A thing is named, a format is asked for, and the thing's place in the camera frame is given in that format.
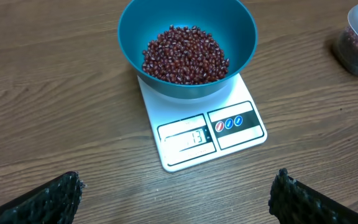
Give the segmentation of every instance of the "red button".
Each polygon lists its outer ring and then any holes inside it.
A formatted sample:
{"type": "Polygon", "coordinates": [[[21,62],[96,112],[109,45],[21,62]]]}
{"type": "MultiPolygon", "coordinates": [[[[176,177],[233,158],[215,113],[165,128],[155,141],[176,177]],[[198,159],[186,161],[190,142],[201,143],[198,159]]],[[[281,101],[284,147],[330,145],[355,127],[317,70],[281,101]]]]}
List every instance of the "red button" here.
{"type": "Polygon", "coordinates": [[[223,123],[223,121],[220,121],[220,122],[218,122],[218,123],[215,124],[215,130],[216,130],[217,132],[221,132],[221,131],[223,130],[223,128],[224,128],[224,123],[223,123]]]}

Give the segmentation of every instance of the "blue button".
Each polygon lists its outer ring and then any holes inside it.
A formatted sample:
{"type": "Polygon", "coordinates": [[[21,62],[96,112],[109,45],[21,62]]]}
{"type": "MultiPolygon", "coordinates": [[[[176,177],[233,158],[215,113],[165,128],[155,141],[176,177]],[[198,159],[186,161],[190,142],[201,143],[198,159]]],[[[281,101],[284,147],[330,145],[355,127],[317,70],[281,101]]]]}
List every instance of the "blue button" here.
{"type": "Polygon", "coordinates": [[[226,120],[226,122],[224,123],[224,126],[226,127],[226,129],[231,129],[233,127],[233,119],[229,118],[226,120]]]}
{"type": "Polygon", "coordinates": [[[236,118],[234,118],[234,125],[236,125],[237,127],[240,126],[242,124],[242,116],[236,116],[236,118]]]}

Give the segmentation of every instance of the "digital number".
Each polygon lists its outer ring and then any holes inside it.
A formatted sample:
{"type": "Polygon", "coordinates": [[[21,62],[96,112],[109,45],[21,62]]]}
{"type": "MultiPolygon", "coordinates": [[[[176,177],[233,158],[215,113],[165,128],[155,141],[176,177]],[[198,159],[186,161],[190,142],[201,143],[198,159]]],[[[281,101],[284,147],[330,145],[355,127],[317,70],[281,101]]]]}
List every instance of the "digital number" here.
{"type": "Polygon", "coordinates": [[[197,136],[194,136],[194,133],[193,133],[193,141],[194,141],[194,143],[196,143],[196,138],[198,138],[198,142],[197,142],[197,143],[203,142],[203,138],[201,137],[201,131],[200,131],[200,130],[197,130],[196,133],[197,133],[197,134],[196,134],[197,136]]]}

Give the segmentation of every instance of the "bowl rim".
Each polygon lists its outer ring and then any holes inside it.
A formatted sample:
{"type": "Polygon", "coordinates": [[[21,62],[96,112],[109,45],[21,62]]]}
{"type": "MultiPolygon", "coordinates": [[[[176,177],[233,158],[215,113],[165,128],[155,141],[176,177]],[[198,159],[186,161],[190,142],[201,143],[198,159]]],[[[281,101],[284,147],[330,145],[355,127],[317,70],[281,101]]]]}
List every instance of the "bowl rim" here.
{"type": "Polygon", "coordinates": [[[215,82],[211,82],[211,83],[206,83],[206,84],[200,84],[200,85],[186,85],[186,84],[176,84],[176,83],[171,83],[171,82],[166,82],[166,81],[163,81],[163,80],[160,80],[158,78],[155,78],[145,72],[143,72],[142,69],[139,69],[137,67],[137,65],[135,65],[135,63],[127,56],[124,48],[122,47],[122,44],[121,44],[121,36],[120,36],[120,27],[121,27],[121,22],[122,22],[122,17],[124,16],[125,12],[128,10],[129,6],[131,6],[131,4],[136,1],[136,0],[132,0],[126,7],[125,9],[123,10],[120,18],[119,18],[119,22],[118,22],[118,27],[117,27],[117,38],[118,38],[118,44],[119,44],[119,47],[121,48],[121,51],[123,52],[125,58],[129,61],[129,63],[138,71],[140,72],[141,74],[145,75],[146,77],[149,77],[151,78],[152,80],[155,80],[157,82],[160,82],[162,84],[165,84],[165,85],[171,85],[171,86],[178,86],[178,87],[183,87],[183,88],[194,88],[194,87],[204,87],[204,86],[210,86],[210,85],[214,85],[214,84],[218,84],[218,83],[221,83],[225,80],[227,80],[228,78],[231,78],[233,77],[234,75],[238,74],[242,69],[244,69],[248,63],[251,61],[251,58],[254,56],[255,54],[255,51],[256,51],[256,48],[257,48],[257,45],[258,45],[258,29],[257,29],[257,26],[256,26],[256,23],[255,23],[255,19],[254,17],[252,16],[252,14],[250,13],[250,11],[248,10],[248,8],[246,8],[246,6],[240,2],[240,0],[235,0],[240,6],[242,6],[243,9],[245,9],[245,11],[248,13],[248,15],[250,15],[250,18],[251,18],[251,21],[254,25],[254,31],[255,31],[255,43],[254,43],[254,48],[252,49],[252,52],[251,54],[249,55],[249,58],[247,59],[247,61],[237,70],[235,71],[234,73],[230,74],[229,76],[226,76],[224,77],[223,79],[221,80],[218,80],[218,81],[215,81],[215,82]]]}

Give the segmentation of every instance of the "table surface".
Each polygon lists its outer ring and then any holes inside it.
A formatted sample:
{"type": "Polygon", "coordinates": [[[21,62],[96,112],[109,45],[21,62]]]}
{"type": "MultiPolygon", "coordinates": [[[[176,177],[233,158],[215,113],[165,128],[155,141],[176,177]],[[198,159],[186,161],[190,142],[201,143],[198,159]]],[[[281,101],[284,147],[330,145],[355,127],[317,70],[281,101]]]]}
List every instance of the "table surface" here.
{"type": "Polygon", "coordinates": [[[75,223],[278,223],[275,174],[358,212],[358,78],[330,45],[356,0],[247,0],[242,71],[269,133],[174,174],[117,42],[129,0],[0,0],[0,205],[66,172],[88,184],[75,223]]]}

